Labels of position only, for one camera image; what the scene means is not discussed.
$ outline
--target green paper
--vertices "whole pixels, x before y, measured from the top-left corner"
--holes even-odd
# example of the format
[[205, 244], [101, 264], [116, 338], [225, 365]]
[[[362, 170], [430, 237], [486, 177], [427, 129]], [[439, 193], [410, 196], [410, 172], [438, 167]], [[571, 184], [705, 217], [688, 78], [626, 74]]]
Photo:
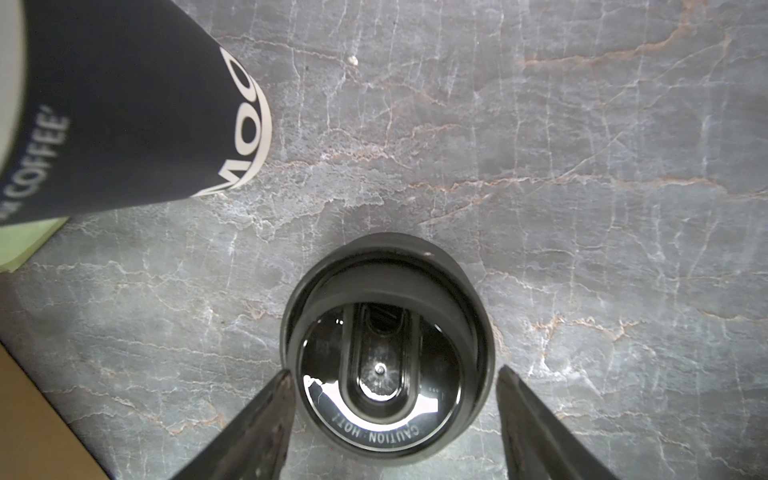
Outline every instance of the green paper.
[[52, 218], [0, 227], [0, 273], [18, 269], [66, 221]]

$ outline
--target cardboard box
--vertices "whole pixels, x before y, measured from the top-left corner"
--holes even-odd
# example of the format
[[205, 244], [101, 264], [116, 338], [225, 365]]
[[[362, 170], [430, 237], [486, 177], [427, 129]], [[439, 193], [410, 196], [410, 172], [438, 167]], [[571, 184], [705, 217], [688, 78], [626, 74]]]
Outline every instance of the cardboard box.
[[0, 478], [108, 480], [98, 463], [0, 346]]

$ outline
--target gray marble surface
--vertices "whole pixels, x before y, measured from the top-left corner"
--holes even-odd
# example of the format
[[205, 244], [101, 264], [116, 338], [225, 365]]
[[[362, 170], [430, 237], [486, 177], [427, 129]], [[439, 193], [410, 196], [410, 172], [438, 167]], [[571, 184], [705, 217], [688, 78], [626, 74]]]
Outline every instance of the gray marble surface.
[[[472, 278], [498, 362], [626, 480], [768, 476], [768, 5], [180, 0], [263, 86], [238, 191], [74, 218], [0, 276], [0, 340], [114, 477], [168, 478], [279, 368], [303, 272], [365, 233]], [[505, 478], [495, 402], [373, 468]]]

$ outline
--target marble veining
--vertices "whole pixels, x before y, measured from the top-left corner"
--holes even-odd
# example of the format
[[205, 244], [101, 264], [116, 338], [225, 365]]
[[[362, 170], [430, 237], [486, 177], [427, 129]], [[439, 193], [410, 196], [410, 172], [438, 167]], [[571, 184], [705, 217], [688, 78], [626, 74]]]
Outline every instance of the marble veining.
[[[384, 230], [460, 262], [498, 363], [620, 478], [768, 475], [765, 2], [179, 5], [269, 98], [261, 173], [0, 276], [0, 340], [114, 478], [199, 452], [278, 370], [302, 274]], [[498, 424], [378, 468], [298, 421], [283, 478], [502, 479]]]

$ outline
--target travel mug lid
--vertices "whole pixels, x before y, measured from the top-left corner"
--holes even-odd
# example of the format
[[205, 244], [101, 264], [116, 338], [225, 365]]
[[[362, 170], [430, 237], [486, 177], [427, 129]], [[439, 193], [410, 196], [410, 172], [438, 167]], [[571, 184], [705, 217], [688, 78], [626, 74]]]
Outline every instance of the travel mug lid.
[[[430, 247], [420, 255], [444, 255], [437, 264], [448, 265], [431, 269], [404, 254], [413, 241]], [[289, 301], [281, 343], [300, 411], [347, 452], [418, 460], [461, 433], [482, 406], [491, 332], [450, 262], [414, 237], [363, 237], [321, 261]]]

